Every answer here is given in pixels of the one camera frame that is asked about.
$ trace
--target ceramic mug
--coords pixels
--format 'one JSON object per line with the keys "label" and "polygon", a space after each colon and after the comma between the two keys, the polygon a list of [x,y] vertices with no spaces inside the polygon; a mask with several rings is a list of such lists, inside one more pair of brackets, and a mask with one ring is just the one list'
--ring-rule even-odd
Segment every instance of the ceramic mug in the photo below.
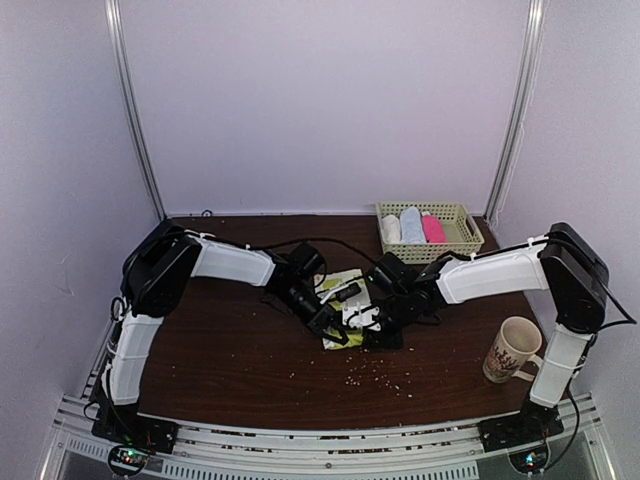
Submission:
{"label": "ceramic mug", "polygon": [[489,350],[482,371],[493,383],[505,383],[511,377],[527,382],[535,378],[520,369],[527,362],[538,368],[542,359],[536,355],[542,346],[542,333],[531,320],[524,317],[509,317],[500,326],[500,331]]}

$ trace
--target yellow basket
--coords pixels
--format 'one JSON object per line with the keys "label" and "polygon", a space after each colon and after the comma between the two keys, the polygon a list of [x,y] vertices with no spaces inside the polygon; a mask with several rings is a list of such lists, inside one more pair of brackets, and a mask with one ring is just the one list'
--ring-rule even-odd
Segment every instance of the yellow basket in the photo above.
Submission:
{"label": "yellow basket", "polygon": [[[447,243],[427,243],[424,245],[404,245],[385,243],[382,237],[382,219],[387,215],[400,214],[409,207],[417,207],[420,212],[428,211],[440,220]],[[473,217],[460,203],[414,203],[414,202],[380,202],[376,203],[378,215],[378,231],[383,253],[391,252],[403,262],[411,264],[431,263],[449,250],[469,255],[480,250],[484,237],[480,233]]]}

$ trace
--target metal pole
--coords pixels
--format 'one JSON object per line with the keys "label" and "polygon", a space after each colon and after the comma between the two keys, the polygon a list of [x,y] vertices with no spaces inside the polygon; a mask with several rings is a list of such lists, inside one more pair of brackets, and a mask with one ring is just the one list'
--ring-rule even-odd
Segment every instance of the metal pole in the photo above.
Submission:
{"label": "metal pole", "polygon": [[109,34],[111,35],[111,43],[116,56],[116,65],[118,74],[120,75],[120,86],[124,96],[124,103],[127,111],[127,119],[131,137],[138,157],[138,163],[142,171],[142,177],[147,187],[149,196],[156,211],[158,220],[164,220],[167,215],[162,204],[158,182],[153,174],[151,160],[149,159],[149,151],[142,133],[142,124],[140,122],[140,114],[133,94],[133,84],[131,82],[131,72],[129,70],[129,62],[127,60],[127,51],[124,43],[124,33],[122,30],[122,21],[120,18],[120,2],[119,0],[106,0],[107,23],[109,25]]}
{"label": "metal pole", "polygon": [[544,16],[544,0],[531,0],[529,4],[529,19],[522,49],[520,74],[513,100],[511,118],[507,128],[507,135],[500,155],[500,163],[496,177],[491,187],[491,194],[485,210],[485,218],[491,224],[498,213],[499,202],[507,188],[507,178],[516,154],[518,131],[522,125],[524,112],[531,93],[531,84],[535,74],[536,62],[540,51],[542,38],[542,19]]}

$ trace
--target white wall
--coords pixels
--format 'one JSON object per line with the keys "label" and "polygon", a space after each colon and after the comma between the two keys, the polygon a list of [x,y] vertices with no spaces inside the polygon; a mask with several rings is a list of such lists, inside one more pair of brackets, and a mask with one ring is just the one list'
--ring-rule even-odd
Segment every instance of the white wall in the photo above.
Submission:
{"label": "white wall", "polygon": [[122,17],[171,213],[482,212],[527,0],[136,0]]}
{"label": "white wall", "polygon": [[102,0],[0,1],[0,478],[34,478],[154,224]]}
{"label": "white wall", "polygon": [[[552,1],[522,150],[496,232],[508,245],[571,223],[640,317],[640,3]],[[553,307],[532,296],[550,332]],[[611,309],[609,320],[621,315]],[[600,335],[577,381],[593,392],[628,478],[640,462],[640,327]]]}

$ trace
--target dark wooden tabletop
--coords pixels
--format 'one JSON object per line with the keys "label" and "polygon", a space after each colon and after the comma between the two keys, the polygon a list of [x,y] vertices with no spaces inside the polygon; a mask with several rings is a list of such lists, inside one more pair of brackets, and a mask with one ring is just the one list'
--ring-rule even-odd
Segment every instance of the dark wooden tabletop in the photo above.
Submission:
{"label": "dark wooden tabletop", "polygon": [[[311,236],[347,240],[381,255],[372,216],[208,217],[190,228],[252,245]],[[485,250],[496,248],[485,223]],[[330,272],[367,269],[334,244],[318,245]],[[193,279],[152,346],[140,411],[163,417],[273,429],[430,424],[517,410],[529,384],[494,385],[482,361],[501,322],[533,319],[521,293],[441,310],[442,325],[405,329],[405,348],[325,351],[300,321],[261,303],[259,288]]]}

